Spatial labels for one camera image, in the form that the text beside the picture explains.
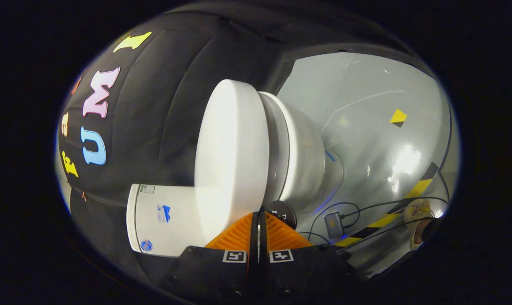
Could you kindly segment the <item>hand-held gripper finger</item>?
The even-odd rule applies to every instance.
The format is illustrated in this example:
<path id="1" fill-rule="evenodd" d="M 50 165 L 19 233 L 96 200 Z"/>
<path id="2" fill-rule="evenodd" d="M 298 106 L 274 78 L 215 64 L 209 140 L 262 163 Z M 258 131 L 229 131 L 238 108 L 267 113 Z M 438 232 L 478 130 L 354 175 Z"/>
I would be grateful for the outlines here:
<path id="1" fill-rule="evenodd" d="M 349 305 L 363 280 L 328 243 L 310 243 L 270 212 L 259 216 L 259 262 L 268 305 Z"/>
<path id="2" fill-rule="evenodd" d="M 250 268 L 258 264 L 258 212 L 252 212 L 204 247 L 188 246 L 159 287 L 194 305 L 241 305 Z"/>

